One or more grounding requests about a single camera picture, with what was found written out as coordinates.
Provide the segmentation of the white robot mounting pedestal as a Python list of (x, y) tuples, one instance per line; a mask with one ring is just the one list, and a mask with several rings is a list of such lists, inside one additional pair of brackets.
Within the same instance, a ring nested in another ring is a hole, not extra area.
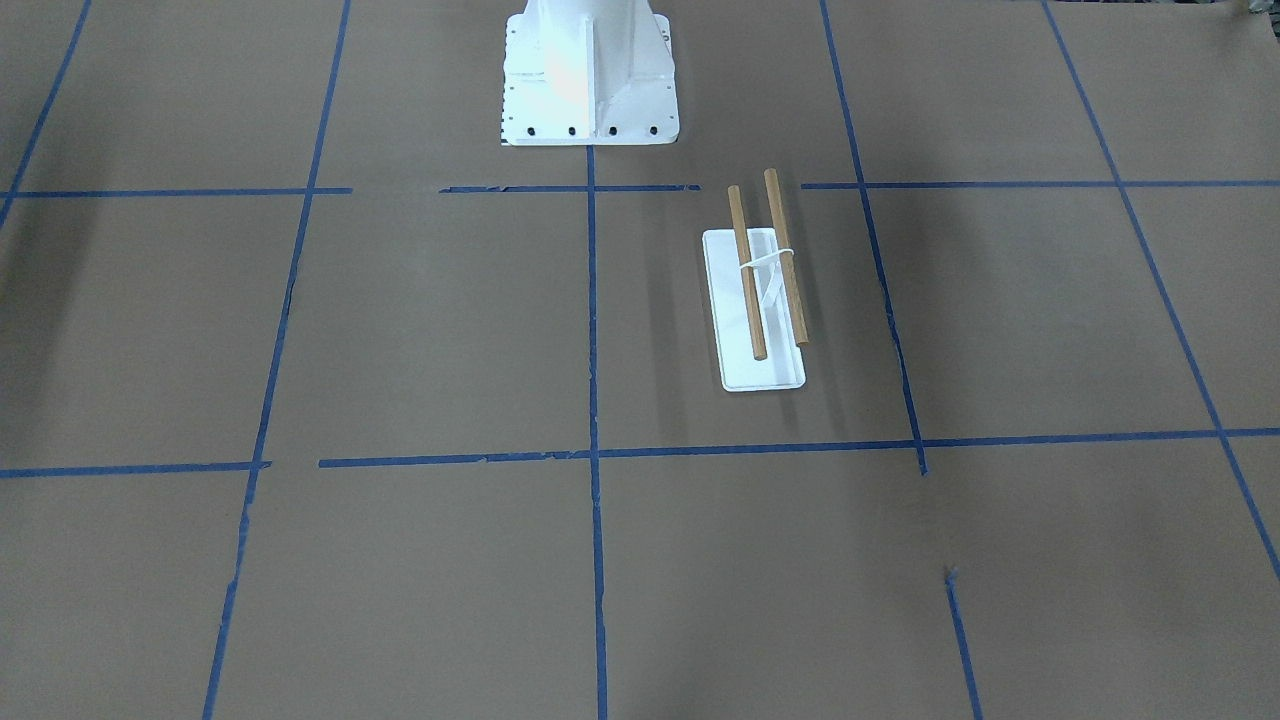
[(669, 18), (648, 1), (529, 1), (506, 20), (500, 142), (645, 146), (681, 132)]

